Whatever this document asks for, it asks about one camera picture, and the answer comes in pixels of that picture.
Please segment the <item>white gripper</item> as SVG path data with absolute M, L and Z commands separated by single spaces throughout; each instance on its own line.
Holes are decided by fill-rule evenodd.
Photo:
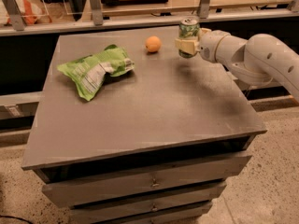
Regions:
M 204 60 L 215 63 L 217 61 L 217 48 L 223 38 L 229 35 L 230 33 L 221 30 L 211 31 L 208 28 L 200 28 L 198 33 L 199 40 L 196 38 L 176 38 L 175 46 L 181 57 L 193 57 L 198 53 L 199 48 L 199 53 Z

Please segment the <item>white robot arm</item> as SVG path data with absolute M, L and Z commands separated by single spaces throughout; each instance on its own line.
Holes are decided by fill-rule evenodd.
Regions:
M 299 55 L 272 35 L 243 39 L 221 30 L 202 28 L 197 36 L 176 38 L 177 49 L 224 65 L 233 76 L 254 87 L 275 80 L 299 100 Z

